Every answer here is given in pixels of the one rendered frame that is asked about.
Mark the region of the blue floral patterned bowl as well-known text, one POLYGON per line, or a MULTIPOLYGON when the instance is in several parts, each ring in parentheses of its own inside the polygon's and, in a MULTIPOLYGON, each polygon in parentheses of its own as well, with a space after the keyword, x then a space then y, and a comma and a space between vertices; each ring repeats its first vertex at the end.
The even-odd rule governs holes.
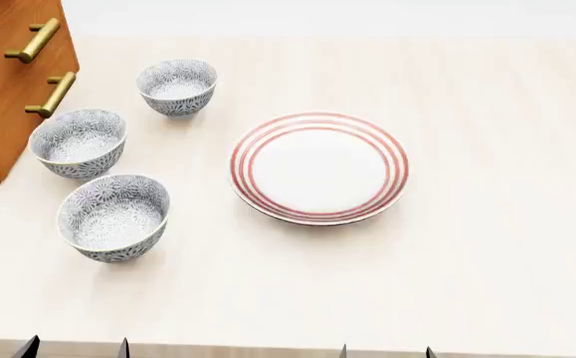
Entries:
POLYGON ((70 247, 95 262, 129 262, 162 237, 170 209, 163 184, 145 175, 104 175, 60 205, 56 225, 70 247))
POLYGON ((54 174, 88 181, 114 166, 126 138, 126 123, 117 113, 79 109, 44 121, 30 135, 28 147, 54 174))
POLYGON ((147 105, 162 115, 193 115, 211 100, 217 72, 207 62, 175 59, 145 68, 136 87, 147 105))

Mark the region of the white plate with red rings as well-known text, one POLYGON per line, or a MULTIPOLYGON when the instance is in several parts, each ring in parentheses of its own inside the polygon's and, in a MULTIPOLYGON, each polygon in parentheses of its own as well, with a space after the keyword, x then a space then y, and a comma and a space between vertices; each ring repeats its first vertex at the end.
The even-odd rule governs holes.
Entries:
POLYGON ((378 124, 334 112, 274 118, 245 133, 229 157, 233 190, 278 220, 336 226, 374 217, 410 175, 401 142, 378 124))

